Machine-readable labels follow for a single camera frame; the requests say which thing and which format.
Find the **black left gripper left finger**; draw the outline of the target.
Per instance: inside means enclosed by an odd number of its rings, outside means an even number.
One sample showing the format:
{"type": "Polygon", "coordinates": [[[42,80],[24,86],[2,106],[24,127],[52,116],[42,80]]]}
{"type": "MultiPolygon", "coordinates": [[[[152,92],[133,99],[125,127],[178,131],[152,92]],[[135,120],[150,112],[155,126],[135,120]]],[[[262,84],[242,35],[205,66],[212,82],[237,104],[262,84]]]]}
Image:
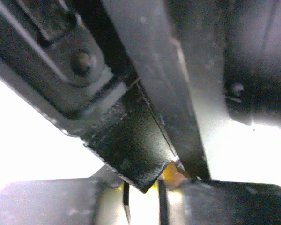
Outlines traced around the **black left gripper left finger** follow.
{"type": "Polygon", "coordinates": [[[106,166],[89,178],[18,181],[0,190],[0,225],[126,225],[123,181],[106,166]]]}

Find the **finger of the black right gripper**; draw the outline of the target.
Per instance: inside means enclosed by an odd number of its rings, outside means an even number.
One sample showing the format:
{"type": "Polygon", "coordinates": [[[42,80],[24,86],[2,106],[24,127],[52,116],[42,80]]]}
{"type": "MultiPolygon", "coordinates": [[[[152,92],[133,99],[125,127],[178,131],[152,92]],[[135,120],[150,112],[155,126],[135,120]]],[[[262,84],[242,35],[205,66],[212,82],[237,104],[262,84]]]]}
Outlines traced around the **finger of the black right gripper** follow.
{"type": "Polygon", "coordinates": [[[164,0],[105,0],[127,55],[186,170],[209,179],[182,46],[164,0]]]}
{"type": "Polygon", "coordinates": [[[83,141],[120,178],[143,193],[176,156],[140,82],[87,130],[83,141]]]}

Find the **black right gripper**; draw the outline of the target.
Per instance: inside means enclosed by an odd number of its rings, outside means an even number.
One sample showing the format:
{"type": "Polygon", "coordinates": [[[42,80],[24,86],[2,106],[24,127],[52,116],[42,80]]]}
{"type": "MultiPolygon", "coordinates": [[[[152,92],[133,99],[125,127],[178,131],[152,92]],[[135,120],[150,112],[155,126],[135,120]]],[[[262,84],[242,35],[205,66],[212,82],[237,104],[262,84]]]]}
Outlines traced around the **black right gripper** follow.
{"type": "MultiPolygon", "coordinates": [[[[0,58],[76,131],[140,79],[103,1],[0,0],[0,58]]],[[[232,119],[281,128],[281,0],[166,2],[193,108],[220,75],[232,119]]]]}

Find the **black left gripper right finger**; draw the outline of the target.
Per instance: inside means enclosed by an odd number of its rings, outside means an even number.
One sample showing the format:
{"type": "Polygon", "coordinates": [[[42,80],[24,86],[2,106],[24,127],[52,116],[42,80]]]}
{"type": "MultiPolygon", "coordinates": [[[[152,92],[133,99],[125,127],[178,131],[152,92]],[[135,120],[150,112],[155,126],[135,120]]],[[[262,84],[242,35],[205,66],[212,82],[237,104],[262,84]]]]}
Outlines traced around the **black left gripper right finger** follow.
{"type": "Polygon", "coordinates": [[[274,184],[159,180],[162,225],[281,225],[281,187],[274,184]]]}

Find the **yellow banana bunch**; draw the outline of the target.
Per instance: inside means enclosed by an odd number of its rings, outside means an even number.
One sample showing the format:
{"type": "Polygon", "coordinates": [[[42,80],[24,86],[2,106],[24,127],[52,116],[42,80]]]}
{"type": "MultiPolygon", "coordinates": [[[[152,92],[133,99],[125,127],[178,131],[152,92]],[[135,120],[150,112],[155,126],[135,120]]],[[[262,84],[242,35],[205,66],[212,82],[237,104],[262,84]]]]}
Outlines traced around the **yellow banana bunch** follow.
{"type": "Polygon", "coordinates": [[[148,192],[150,189],[157,189],[159,186],[159,180],[162,180],[165,183],[166,188],[173,190],[177,188],[183,181],[190,179],[189,174],[179,168],[173,161],[167,164],[163,171],[157,169],[150,170],[148,175],[151,178],[151,181],[146,192],[148,192]]]}

